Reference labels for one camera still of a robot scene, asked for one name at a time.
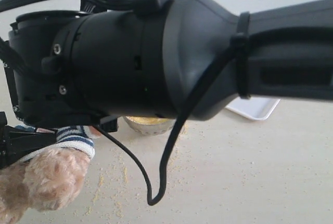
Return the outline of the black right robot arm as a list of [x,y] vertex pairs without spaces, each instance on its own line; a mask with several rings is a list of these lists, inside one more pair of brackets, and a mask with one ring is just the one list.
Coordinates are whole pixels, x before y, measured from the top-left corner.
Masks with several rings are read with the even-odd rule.
[[38,127],[205,121],[236,97],[332,100],[332,0],[234,15],[213,0],[82,0],[18,16],[1,59]]

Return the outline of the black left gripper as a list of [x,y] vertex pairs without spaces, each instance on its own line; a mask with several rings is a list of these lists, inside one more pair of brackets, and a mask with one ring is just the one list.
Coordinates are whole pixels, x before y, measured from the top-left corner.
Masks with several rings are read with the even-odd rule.
[[34,133],[7,125],[5,112],[0,115],[1,169],[24,156],[56,143],[54,133]]

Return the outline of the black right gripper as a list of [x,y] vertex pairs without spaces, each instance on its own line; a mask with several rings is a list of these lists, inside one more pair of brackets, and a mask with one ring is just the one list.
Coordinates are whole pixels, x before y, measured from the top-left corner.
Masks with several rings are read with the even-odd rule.
[[166,17],[40,11],[11,24],[9,44],[54,81],[14,74],[20,118],[37,127],[95,125],[112,117],[171,117],[164,79]]

